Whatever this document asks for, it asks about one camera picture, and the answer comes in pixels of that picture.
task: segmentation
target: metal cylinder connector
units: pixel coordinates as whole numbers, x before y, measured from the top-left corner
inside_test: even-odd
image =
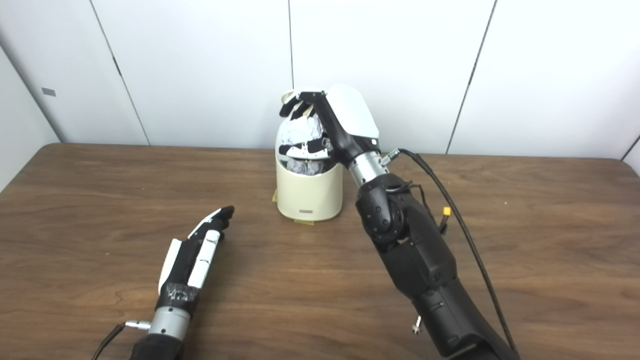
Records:
[[[382,165],[382,157],[375,151],[356,156],[349,165],[349,171],[358,187],[380,175],[389,173],[387,167]]]

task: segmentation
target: cable connector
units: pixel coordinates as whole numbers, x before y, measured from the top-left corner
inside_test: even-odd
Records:
[[[124,325],[126,327],[132,327],[134,329],[144,330],[144,331],[151,329],[150,322],[141,322],[138,320],[129,320],[128,322],[125,322]]]
[[[400,156],[399,149],[390,151],[387,155],[385,155],[384,158],[382,158],[380,165],[386,167],[387,165],[389,165],[389,163],[391,163],[391,161],[394,161],[398,156]]]

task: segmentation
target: black robotic arm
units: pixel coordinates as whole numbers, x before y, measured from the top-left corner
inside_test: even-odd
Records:
[[[378,129],[362,96],[334,85],[293,91],[280,116],[292,119],[313,106],[330,140],[329,154],[359,186],[356,208],[396,288],[407,296],[439,353],[455,360],[518,360],[515,347],[493,330],[460,283],[456,260],[410,182],[391,174],[381,156]]]

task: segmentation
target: yellow tape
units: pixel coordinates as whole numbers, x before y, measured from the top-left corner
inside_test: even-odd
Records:
[[[313,221],[306,221],[306,220],[293,220],[293,222],[297,222],[297,223],[299,223],[299,224],[311,225],[311,226],[313,226],[313,225],[314,225],[314,222],[313,222]]]

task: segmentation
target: metal screw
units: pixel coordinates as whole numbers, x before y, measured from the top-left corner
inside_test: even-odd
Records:
[[[415,324],[411,326],[414,334],[418,335],[420,333],[420,325],[422,325],[422,318],[418,315],[418,318],[415,319]]]

